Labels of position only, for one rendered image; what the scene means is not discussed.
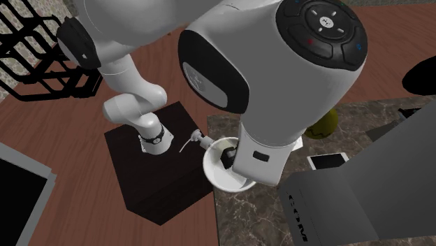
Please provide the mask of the black rounded object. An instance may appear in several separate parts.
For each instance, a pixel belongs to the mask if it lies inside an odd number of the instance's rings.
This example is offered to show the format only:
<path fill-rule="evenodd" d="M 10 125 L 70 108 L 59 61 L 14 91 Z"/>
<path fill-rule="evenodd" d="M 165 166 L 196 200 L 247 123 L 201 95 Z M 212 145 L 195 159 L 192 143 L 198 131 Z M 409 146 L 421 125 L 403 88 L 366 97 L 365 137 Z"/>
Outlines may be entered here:
<path fill-rule="evenodd" d="M 403 88 L 420 96 L 436 95 L 436 56 L 419 62 L 402 79 Z"/>

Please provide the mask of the grey framed black panel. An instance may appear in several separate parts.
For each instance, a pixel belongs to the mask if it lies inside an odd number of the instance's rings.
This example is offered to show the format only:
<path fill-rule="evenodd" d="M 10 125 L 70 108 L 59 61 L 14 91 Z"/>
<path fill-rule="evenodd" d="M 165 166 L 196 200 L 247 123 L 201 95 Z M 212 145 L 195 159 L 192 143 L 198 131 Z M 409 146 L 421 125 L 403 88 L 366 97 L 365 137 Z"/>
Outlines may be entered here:
<path fill-rule="evenodd" d="M 51 168 L 0 143 L 0 246 L 28 246 L 56 177 Z"/>

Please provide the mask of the grey open laptop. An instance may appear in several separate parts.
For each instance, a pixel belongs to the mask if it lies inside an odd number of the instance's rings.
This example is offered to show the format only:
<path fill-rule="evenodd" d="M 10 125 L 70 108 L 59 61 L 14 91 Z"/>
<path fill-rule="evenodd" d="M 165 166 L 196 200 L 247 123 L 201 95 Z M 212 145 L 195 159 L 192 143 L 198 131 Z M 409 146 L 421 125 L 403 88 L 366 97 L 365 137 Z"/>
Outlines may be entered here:
<path fill-rule="evenodd" d="M 436 236 L 436 99 L 336 168 L 278 194 L 295 246 Z"/>

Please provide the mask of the white pump dispenser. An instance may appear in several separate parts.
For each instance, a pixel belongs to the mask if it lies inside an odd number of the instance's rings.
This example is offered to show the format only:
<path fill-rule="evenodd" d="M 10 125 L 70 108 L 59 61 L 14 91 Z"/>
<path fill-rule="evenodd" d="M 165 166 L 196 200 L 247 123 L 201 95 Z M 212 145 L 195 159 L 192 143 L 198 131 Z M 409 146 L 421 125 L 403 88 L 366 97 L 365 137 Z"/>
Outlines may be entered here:
<path fill-rule="evenodd" d="M 201 131 L 199 129 L 192 132 L 190 138 L 186 141 L 186 143 L 181 147 L 179 152 L 182 152 L 185 146 L 190 142 L 199 142 L 199 145 L 204 149 L 207 150 L 215 140 L 210 138 L 209 136 L 203 136 Z"/>

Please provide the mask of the white bowl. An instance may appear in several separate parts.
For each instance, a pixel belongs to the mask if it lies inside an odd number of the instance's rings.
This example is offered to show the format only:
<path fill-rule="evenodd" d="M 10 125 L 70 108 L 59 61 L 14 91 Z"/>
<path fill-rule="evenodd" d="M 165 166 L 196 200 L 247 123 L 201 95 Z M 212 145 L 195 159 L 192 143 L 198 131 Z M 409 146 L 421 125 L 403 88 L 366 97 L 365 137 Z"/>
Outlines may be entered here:
<path fill-rule="evenodd" d="M 235 147 L 238 144 L 237 137 L 220 138 L 213 142 L 203 156 L 203 170 L 210 183 L 219 190 L 228 193 L 238 193 L 251 189 L 256 182 L 244 178 L 233 171 L 225 169 L 221 161 L 221 154 L 226 147 Z"/>

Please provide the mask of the dark robot stand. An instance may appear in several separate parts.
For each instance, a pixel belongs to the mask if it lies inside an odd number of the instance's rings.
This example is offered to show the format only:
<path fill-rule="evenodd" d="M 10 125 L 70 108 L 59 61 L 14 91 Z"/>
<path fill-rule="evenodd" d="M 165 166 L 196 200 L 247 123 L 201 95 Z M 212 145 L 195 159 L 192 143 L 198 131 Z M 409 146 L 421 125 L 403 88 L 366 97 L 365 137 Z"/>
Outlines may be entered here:
<path fill-rule="evenodd" d="M 122 125 L 105 133 L 126 209 L 162 225 L 212 192 L 203 171 L 205 150 L 187 143 L 198 128 L 178 101 L 155 114 L 174 135 L 160 155 L 142 152 L 138 132 Z"/>

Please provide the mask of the yellow-green ball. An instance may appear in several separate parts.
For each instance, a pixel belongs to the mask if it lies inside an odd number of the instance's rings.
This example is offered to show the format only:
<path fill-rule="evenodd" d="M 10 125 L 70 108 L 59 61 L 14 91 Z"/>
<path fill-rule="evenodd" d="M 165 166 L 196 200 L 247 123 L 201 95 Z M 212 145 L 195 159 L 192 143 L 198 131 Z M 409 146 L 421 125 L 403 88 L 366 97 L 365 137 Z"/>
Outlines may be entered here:
<path fill-rule="evenodd" d="M 329 110 L 320 120 L 309 126 L 304 135 L 311 139 L 323 139 L 329 137 L 338 125 L 336 109 Z"/>

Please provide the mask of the white smartphone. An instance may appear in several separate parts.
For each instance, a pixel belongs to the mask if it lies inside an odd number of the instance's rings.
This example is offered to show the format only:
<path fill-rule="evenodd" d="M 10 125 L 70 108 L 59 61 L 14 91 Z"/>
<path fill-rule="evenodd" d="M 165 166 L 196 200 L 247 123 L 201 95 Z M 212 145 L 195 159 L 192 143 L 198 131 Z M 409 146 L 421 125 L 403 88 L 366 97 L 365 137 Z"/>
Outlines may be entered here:
<path fill-rule="evenodd" d="M 308 156 L 307 160 L 313 170 L 339 167 L 349 160 L 344 152 Z"/>

